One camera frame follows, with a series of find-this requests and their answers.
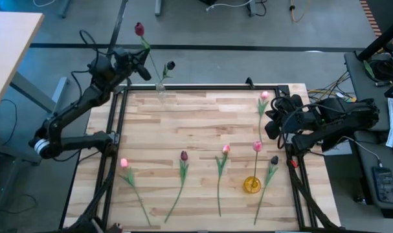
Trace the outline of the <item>black diagonal beam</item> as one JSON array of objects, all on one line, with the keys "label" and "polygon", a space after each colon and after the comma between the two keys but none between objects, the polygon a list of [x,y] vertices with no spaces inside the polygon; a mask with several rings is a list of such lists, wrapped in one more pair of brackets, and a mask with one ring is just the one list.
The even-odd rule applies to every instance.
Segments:
[{"label": "black diagonal beam", "polygon": [[383,48],[390,40],[393,39],[393,24],[380,35],[376,40],[374,40],[365,50],[357,55],[359,61],[367,60],[372,55],[374,55],[378,50]]}]

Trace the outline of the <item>dark grey side desk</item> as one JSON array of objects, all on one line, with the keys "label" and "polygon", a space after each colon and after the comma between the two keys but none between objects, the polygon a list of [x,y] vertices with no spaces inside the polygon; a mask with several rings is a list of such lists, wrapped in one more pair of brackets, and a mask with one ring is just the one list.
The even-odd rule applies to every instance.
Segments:
[{"label": "dark grey side desk", "polygon": [[377,160],[380,159],[382,165],[391,170],[393,177],[393,149],[385,146],[390,130],[388,99],[384,96],[388,87],[375,86],[374,81],[365,73],[364,63],[357,59],[356,54],[346,53],[344,59],[357,99],[373,98],[379,109],[378,123],[370,129],[356,131],[352,137],[355,142],[350,143],[353,156],[359,161],[363,173],[360,179],[363,197],[366,204],[378,207],[383,217],[393,218],[393,204],[383,203],[377,198],[372,173],[372,168],[378,165]]}]

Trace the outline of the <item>black handheld control box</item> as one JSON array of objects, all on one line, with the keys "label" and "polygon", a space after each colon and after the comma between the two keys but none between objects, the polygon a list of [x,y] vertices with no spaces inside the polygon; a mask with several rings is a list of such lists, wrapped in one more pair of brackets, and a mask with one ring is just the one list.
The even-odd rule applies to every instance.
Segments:
[{"label": "black handheld control box", "polygon": [[377,199],[382,203],[393,204],[393,176],[389,168],[374,166],[372,173]]}]

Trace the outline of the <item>dark red artificial tulip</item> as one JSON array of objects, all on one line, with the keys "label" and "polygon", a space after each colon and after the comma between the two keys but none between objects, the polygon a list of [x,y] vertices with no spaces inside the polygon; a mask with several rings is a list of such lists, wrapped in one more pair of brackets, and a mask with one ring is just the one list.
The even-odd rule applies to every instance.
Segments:
[{"label": "dark red artificial tulip", "polygon": [[172,205],[172,207],[171,207],[169,213],[167,214],[167,216],[166,216],[166,218],[165,218],[165,220],[164,220],[164,223],[166,223],[166,222],[169,220],[169,218],[170,218],[172,212],[174,211],[174,209],[175,209],[175,207],[176,207],[176,205],[177,205],[177,203],[178,203],[178,201],[179,201],[179,198],[180,198],[180,196],[181,196],[181,193],[182,193],[182,191],[183,191],[183,187],[184,187],[184,185],[185,185],[186,176],[187,176],[187,171],[188,171],[188,167],[189,167],[189,164],[188,164],[188,154],[187,154],[186,151],[182,151],[182,152],[181,152],[180,160],[179,160],[179,165],[180,165],[181,187],[180,187],[180,189],[179,189],[179,193],[178,193],[178,195],[177,195],[177,197],[176,197],[176,199],[175,199],[174,204]]},{"label": "dark red artificial tulip", "polygon": [[[150,44],[144,38],[144,26],[142,25],[142,23],[140,23],[140,22],[136,23],[136,25],[134,27],[134,30],[135,30],[135,34],[140,38],[142,46],[146,50],[150,51]],[[162,82],[162,78],[161,78],[161,76],[160,76],[160,74],[159,74],[159,72],[158,72],[158,70],[156,68],[156,65],[155,65],[155,62],[153,60],[152,54],[149,53],[148,56],[150,57],[150,60],[151,60],[152,65],[153,65],[153,68],[154,68],[154,70],[156,72],[156,75],[157,75],[157,77],[159,79],[159,83],[161,83]]]}]

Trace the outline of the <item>yellow glass vase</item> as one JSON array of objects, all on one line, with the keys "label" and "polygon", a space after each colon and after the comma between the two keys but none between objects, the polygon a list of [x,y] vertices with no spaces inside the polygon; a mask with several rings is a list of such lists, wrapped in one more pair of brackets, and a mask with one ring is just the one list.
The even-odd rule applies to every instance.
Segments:
[{"label": "yellow glass vase", "polygon": [[250,176],[244,180],[243,190],[248,194],[256,194],[262,188],[262,184],[257,177]]}]

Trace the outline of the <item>black metal table frame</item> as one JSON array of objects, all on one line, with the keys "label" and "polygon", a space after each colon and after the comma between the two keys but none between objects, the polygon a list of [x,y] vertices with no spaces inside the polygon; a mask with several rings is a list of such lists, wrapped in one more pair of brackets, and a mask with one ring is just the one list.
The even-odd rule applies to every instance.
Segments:
[{"label": "black metal table frame", "polygon": [[[132,85],[103,106],[92,109],[87,132],[109,130],[117,134],[118,153],[113,158],[83,151],[77,165],[62,226],[76,222],[86,209],[97,181],[115,171],[113,184],[101,200],[97,214],[105,225],[120,223],[128,232],[225,232],[298,230],[317,227],[320,221],[292,186],[286,153],[264,131],[258,154],[256,177],[262,184],[256,194],[243,190],[247,177],[254,176],[258,135],[258,99],[263,91],[270,97],[297,94],[308,103],[306,87],[294,84],[194,84],[167,85],[158,94],[152,85]],[[220,181],[221,216],[218,213],[218,166],[224,145],[230,152]],[[179,201],[169,213],[181,187],[180,155],[188,154],[188,171]],[[278,170],[265,190],[258,219],[254,217],[269,161],[278,156]],[[120,175],[120,159],[129,162],[135,186],[151,222],[133,188]]]}]

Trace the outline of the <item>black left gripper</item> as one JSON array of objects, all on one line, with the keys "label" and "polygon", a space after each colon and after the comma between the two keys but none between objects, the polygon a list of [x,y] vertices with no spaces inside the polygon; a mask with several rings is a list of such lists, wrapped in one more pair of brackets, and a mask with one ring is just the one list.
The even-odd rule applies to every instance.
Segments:
[{"label": "black left gripper", "polygon": [[151,80],[151,75],[144,66],[149,53],[149,49],[125,50],[122,47],[116,47],[114,57],[116,60],[120,59],[120,76],[129,78],[136,69],[144,81]]}]

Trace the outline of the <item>leafless pale pink tulip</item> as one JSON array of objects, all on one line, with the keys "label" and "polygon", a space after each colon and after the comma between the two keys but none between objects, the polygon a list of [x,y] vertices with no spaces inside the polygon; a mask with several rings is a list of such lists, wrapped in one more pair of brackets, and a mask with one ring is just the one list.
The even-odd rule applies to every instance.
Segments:
[{"label": "leafless pale pink tulip", "polygon": [[257,184],[256,184],[256,168],[257,168],[258,154],[262,150],[262,142],[260,140],[257,140],[257,141],[255,141],[253,143],[253,150],[256,152],[256,156],[255,156],[255,164],[254,164],[254,176],[253,176],[253,182],[252,182],[251,187],[255,188],[255,187],[257,187]]}]

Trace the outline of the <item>dark metal floor stand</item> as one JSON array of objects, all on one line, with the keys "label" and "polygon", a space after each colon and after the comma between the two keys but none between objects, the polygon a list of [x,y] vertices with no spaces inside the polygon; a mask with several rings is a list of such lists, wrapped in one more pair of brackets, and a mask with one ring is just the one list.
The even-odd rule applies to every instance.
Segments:
[{"label": "dark metal floor stand", "polygon": [[26,154],[24,151],[18,151],[17,149],[10,148],[8,146],[4,146],[1,144],[0,144],[0,155],[15,157],[17,159],[21,159],[27,162],[32,162],[31,155]]}]

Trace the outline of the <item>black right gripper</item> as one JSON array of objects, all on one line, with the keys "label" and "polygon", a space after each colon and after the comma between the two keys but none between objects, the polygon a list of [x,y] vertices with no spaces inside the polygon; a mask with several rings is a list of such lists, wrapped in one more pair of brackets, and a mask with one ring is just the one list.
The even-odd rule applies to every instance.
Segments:
[{"label": "black right gripper", "polygon": [[[272,140],[277,139],[280,136],[280,128],[283,126],[288,116],[302,105],[302,99],[297,94],[275,98],[273,102],[274,110],[265,112],[271,120],[274,120],[265,125],[265,132],[268,137]],[[289,119],[284,128],[300,128],[297,113]]]}]

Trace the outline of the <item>black artificial tulip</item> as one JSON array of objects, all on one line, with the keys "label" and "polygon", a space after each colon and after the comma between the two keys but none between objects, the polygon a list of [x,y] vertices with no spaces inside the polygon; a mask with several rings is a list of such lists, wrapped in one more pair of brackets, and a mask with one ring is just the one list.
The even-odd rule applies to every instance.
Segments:
[{"label": "black artificial tulip", "polygon": [[260,200],[258,202],[258,207],[256,209],[256,214],[255,214],[255,217],[254,217],[254,225],[256,224],[257,219],[258,219],[258,214],[259,214],[259,211],[260,211],[260,208],[261,208],[261,205],[262,205],[262,201],[263,201],[263,198],[264,198],[265,190],[268,187],[268,184],[271,181],[271,179],[273,178],[274,174],[278,170],[278,161],[279,161],[279,158],[276,155],[274,157],[272,157],[271,160],[269,161],[268,174],[266,175],[264,189],[262,190],[262,193],[261,193],[261,196],[260,196]]},{"label": "black artificial tulip", "polygon": [[175,68],[174,61],[169,61],[168,63],[164,64],[163,71],[162,71],[162,78],[159,82],[160,84],[162,84],[165,79],[172,78],[172,76],[169,74],[169,72],[174,70],[174,68]]}]

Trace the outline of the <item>light wood side table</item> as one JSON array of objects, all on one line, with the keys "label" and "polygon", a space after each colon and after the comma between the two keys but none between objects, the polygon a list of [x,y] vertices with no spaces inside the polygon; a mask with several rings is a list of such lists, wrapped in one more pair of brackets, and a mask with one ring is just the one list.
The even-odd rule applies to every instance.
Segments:
[{"label": "light wood side table", "polygon": [[68,78],[62,77],[49,97],[18,71],[44,19],[42,13],[0,11],[0,103],[8,87],[27,97],[48,113],[58,109]]}]

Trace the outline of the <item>white box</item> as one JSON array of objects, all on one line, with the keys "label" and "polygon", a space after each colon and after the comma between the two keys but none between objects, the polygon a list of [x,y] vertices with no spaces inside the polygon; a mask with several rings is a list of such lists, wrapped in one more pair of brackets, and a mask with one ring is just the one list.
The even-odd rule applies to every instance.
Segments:
[{"label": "white box", "polygon": [[323,154],[326,156],[350,155],[352,154],[352,149],[350,147],[350,143],[348,141],[345,141],[334,146],[332,149],[325,151]]}]

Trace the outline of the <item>pink artificial tulip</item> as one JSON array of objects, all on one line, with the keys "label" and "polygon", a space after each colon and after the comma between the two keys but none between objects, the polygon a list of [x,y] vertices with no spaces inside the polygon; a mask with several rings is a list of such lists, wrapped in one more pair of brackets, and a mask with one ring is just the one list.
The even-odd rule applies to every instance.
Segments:
[{"label": "pink artificial tulip", "polygon": [[139,201],[139,203],[140,203],[140,207],[142,208],[142,211],[144,212],[144,215],[145,215],[147,224],[148,224],[149,226],[151,226],[152,224],[151,224],[151,222],[150,222],[150,219],[149,219],[149,217],[148,217],[148,214],[147,214],[147,212],[146,212],[146,209],[145,209],[145,207],[144,207],[144,204],[143,204],[143,202],[142,202],[142,199],[140,198],[140,195],[139,195],[139,193],[138,193],[138,191],[137,191],[137,188],[136,188],[136,186],[135,186],[135,177],[134,177],[134,173],[133,173],[132,168],[129,166],[128,160],[125,159],[125,158],[120,159],[120,167],[121,167],[122,170],[124,171],[124,173],[123,173],[122,175],[120,175],[120,177],[121,177],[124,181],[126,181],[126,182],[133,188],[133,191],[134,191],[135,195],[137,196],[137,199],[138,199],[138,201]]},{"label": "pink artificial tulip", "polygon": [[258,114],[259,114],[259,119],[258,119],[258,135],[259,135],[259,141],[262,142],[262,132],[261,132],[261,125],[262,125],[262,117],[265,113],[265,109],[267,107],[268,101],[267,99],[269,98],[269,93],[267,91],[263,91],[260,94],[260,97],[258,99]]},{"label": "pink artificial tulip", "polygon": [[222,158],[215,156],[216,164],[218,166],[218,181],[217,181],[217,204],[218,204],[218,213],[221,216],[221,201],[220,201],[220,181],[223,174],[223,169],[226,165],[226,161],[228,159],[228,155],[230,152],[230,146],[224,145],[222,149]]}]

